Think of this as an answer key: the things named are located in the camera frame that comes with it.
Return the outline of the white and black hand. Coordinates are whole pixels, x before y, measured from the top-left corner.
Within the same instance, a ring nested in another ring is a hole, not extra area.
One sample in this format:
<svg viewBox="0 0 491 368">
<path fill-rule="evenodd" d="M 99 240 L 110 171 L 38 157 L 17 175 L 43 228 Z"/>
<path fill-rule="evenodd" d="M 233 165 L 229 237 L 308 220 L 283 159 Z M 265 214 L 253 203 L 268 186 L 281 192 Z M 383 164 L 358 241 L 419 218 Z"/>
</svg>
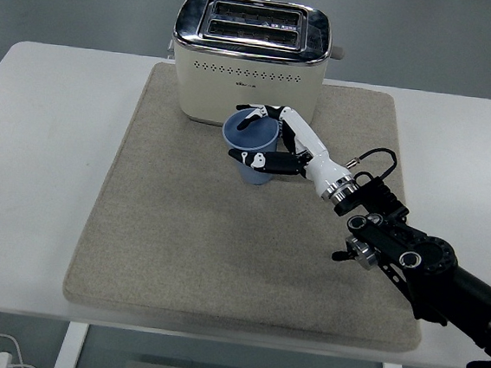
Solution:
<svg viewBox="0 0 491 368">
<path fill-rule="evenodd" d="M 259 104 L 239 104 L 236 108 L 247 112 L 237 125 L 239 131 L 256 121 L 274 119 L 287 148 L 285 152 L 230 149 L 229 155 L 238 162 L 264 174 L 300 174 L 314 183 L 318 196 L 334 203 L 341 202 L 359 189 L 346 166 L 330 159 L 329 151 L 316 132 L 293 108 Z"/>
</svg>

